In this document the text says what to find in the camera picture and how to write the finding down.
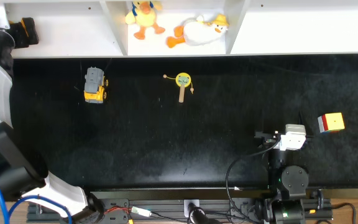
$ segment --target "toy cube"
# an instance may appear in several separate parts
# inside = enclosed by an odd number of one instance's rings
[[[345,129],[342,113],[329,113],[318,117],[321,133],[329,133]]]

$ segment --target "duck's beak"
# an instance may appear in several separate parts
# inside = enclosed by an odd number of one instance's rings
[[[140,10],[144,13],[144,14],[149,14],[151,7],[150,7],[150,3],[148,1],[143,2],[142,4],[140,4]]]

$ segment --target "black table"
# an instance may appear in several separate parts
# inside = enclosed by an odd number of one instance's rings
[[[84,101],[90,66],[106,69],[106,105]],[[162,77],[180,72],[195,88],[183,104]],[[299,112],[314,139],[293,161],[310,186],[358,187],[358,55],[16,60],[11,91],[17,135],[91,190],[223,187],[229,164],[257,151],[255,129],[283,131]],[[317,117],[332,112],[346,129],[320,134]],[[231,185],[266,189],[261,160],[238,163]]]

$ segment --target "yellow toy truck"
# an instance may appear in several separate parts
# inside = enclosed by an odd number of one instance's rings
[[[84,96],[88,103],[105,103],[108,98],[109,80],[100,68],[88,68],[85,75]]]

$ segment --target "blue vest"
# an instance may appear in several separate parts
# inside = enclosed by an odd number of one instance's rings
[[[154,8],[154,5],[151,1],[150,1],[150,7]],[[134,14],[134,16],[137,16],[135,9],[136,9],[136,6],[135,6],[134,2],[132,2],[132,13]]]

